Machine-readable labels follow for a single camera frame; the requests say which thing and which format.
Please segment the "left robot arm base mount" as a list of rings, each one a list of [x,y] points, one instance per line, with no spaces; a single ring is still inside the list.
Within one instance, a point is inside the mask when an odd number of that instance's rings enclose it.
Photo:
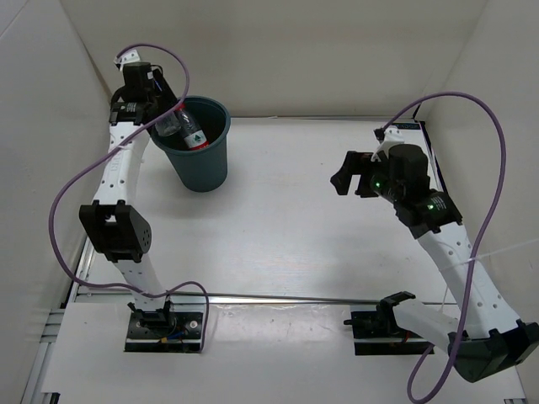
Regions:
[[[130,319],[124,351],[151,354],[200,354],[206,316],[201,311],[176,311],[170,301],[163,309],[143,311],[129,303]]]

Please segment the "blue label water bottle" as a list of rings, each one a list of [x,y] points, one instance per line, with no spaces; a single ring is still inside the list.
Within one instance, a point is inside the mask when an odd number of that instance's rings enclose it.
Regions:
[[[181,122],[175,113],[168,114],[155,124],[155,131],[160,137],[172,136],[181,129]]]

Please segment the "red label water bottle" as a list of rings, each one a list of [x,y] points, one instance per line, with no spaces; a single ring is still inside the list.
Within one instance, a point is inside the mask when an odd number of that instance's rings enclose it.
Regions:
[[[200,124],[184,106],[176,111],[176,116],[180,123],[180,134],[190,151],[203,149],[210,145]]]

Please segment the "right robot arm base mount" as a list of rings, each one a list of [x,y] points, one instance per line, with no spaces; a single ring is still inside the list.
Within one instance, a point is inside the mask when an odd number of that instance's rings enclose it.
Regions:
[[[343,324],[352,330],[355,356],[421,355],[430,345],[416,333],[391,329],[376,311],[352,311]]]

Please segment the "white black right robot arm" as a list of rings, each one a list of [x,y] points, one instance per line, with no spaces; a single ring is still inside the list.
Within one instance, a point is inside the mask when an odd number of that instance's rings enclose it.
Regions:
[[[520,319],[480,262],[468,268],[472,245],[462,215],[447,193],[431,188],[428,168],[428,157],[416,145],[378,153],[348,151],[330,182],[337,194],[346,195],[357,175],[356,195],[382,197],[392,204],[466,316],[461,343],[455,344],[456,319],[406,291],[380,300],[374,311],[353,312],[347,324],[359,339],[401,338],[410,332],[446,353],[456,351],[453,368],[473,383],[523,362],[538,346],[538,325]]]

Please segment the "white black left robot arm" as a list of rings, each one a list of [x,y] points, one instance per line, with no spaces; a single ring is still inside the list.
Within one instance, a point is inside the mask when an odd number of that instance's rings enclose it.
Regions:
[[[136,185],[149,136],[127,137],[158,116],[164,105],[163,91],[155,80],[161,77],[148,62],[127,62],[121,67],[124,86],[111,99],[109,150],[116,153],[106,162],[100,185],[90,205],[82,205],[79,219],[96,252],[101,253],[136,290],[129,304],[142,327],[159,337],[176,328],[168,297],[149,258],[152,244],[150,224],[135,209]]]

